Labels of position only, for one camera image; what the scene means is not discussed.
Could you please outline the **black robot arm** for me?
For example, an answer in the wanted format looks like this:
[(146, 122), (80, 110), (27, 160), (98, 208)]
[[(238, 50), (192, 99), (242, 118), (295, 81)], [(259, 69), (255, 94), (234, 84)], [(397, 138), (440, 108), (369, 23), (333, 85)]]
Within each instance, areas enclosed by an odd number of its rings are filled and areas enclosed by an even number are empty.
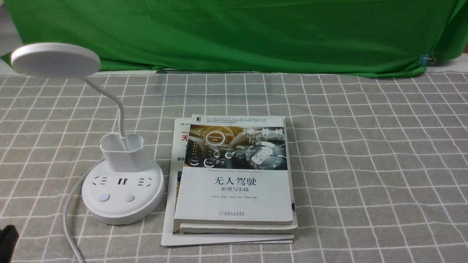
[(0, 230), (0, 262), (10, 263), (19, 239), (19, 233), (14, 225), (7, 225)]

